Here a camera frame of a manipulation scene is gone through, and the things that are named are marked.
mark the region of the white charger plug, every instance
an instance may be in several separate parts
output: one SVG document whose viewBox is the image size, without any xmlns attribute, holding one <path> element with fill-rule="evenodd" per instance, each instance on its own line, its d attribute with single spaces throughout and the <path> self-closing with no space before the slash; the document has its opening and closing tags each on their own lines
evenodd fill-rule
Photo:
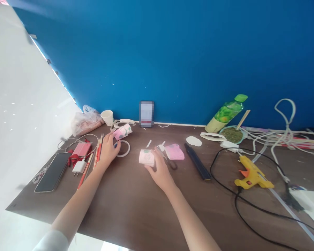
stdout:
<svg viewBox="0 0 314 251">
<path fill-rule="evenodd" d="M 76 165 L 74 166 L 72 172 L 74 173 L 83 173 L 85 170 L 87 163 L 85 162 L 85 159 L 82 161 L 77 161 Z"/>
<path fill-rule="evenodd" d="M 229 150 L 231 152 L 234 152 L 234 153 L 236 153 L 236 152 L 238 152 L 240 150 L 240 149 L 237 149 L 237 148 L 239 148 L 239 145 L 237 145 L 235 143 L 232 143 L 230 141 L 227 141 L 227 140 L 221 141 L 220 146 L 223 147 L 223 148 L 235 147 L 235 148 L 227 149 L 227 150 Z"/>
</svg>

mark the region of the plastic bottle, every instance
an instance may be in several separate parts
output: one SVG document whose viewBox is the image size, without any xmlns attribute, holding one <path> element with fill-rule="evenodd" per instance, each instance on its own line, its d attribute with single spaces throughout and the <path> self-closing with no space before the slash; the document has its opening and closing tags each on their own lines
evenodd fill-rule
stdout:
<svg viewBox="0 0 314 251">
<path fill-rule="evenodd" d="M 206 132 L 218 132 L 225 127 L 240 111 L 248 96 L 238 94 L 234 101 L 225 103 L 205 127 Z"/>
</svg>

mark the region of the blue wall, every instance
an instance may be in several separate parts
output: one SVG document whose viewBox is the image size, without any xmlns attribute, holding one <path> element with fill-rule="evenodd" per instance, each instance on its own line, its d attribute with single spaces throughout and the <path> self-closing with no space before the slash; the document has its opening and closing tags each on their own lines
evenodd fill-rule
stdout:
<svg viewBox="0 0 314 251">
<path fill-rule="evenodd" d="M 153 100 L 156 121 L 207 124 L 243 93 L 245 125 L 283 129 L 290 98 L 292 128 L 314 126 L 314 1 L 9 3 L 80 107 L 138 120 Z"/>
</svg>

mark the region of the black smartphone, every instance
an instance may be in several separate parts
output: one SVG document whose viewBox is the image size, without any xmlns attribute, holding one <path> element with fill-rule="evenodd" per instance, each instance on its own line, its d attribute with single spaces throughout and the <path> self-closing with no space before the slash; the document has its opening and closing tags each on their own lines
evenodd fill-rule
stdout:
<svg viewBox="0 0 314 251">
<path fill-rule="evenodd" d="M 57 153 L 34 192 L 52 192 L 56 189 L 72 153 Z"/>
<path fill-rule="evenodd" d="M 154 125 L 154 102 L 140 102 L 140 126 L 150 128 Z"/>
</svg>

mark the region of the hand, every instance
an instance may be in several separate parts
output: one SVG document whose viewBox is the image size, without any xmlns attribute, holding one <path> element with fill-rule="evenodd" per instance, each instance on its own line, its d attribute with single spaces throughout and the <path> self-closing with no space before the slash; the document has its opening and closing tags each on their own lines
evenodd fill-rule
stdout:
<svg viewBox="0 0 314 251">
<path fill-rule="evenodd" d="M 150 166 L 144 167 L 149 171 L 151 177 L 156 182 L 156 184 L 164 191 L 164 193 L 167 193 L 174 187 L 176 187 L 176 185 L 169 172 L 169 169 L 167 168 L 162 154 L 158 151 L 156 147 L 155 150 L 152 150 L 152 154 L 155 157 L 157 171 L 154 172 L 154 170 Z"/>
<path fill-rule="evenodd" d="M 114 135 L 112 132 L 110 132 L 104 137 L 102 141 L 101 156 L 99 162 L 105 163 L 107 167 L 110 165 L 113 159 L 115 159 L 116 155 L 119 154 L 121 148 L 120 140 L 118 141 L 117 146 L 114 147 L 113 138 Z"/>
</svg>

